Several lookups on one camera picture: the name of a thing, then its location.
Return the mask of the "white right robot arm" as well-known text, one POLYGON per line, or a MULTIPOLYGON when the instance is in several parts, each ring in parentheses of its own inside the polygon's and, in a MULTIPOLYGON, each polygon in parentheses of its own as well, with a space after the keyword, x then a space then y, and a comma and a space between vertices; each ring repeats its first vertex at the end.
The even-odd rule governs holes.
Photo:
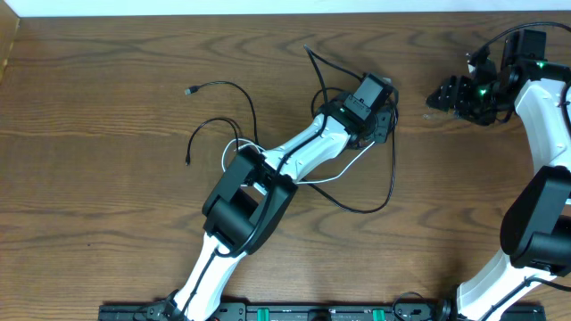
POLYGON ((467 76, 451 76, 426 99, 432 109, 489 126, 502 114, 524 125, 534 176, 503 217, 501 247, 471 279, 441 300, 436 320, 499 320, 542 284, 568 292, 570 273, 570 69, 545 57, 548 22, 503 31, 501 64, 490 46, 468 57, 467 76))

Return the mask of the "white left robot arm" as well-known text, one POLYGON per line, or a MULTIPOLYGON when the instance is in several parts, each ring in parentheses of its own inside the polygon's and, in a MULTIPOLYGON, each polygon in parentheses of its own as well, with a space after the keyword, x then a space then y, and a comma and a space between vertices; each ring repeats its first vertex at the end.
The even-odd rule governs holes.
POLYGON ((312 123, 264 152, 237 152, 203 205, 203 247, 186 284, 167 300, 168 320, 206 320, 239 261, 271 236, 298 186, 317 166, 347 149, 366 151, 394 128, 397 91, 390 79, 365 75, 355 93, 319 107, 312 123))

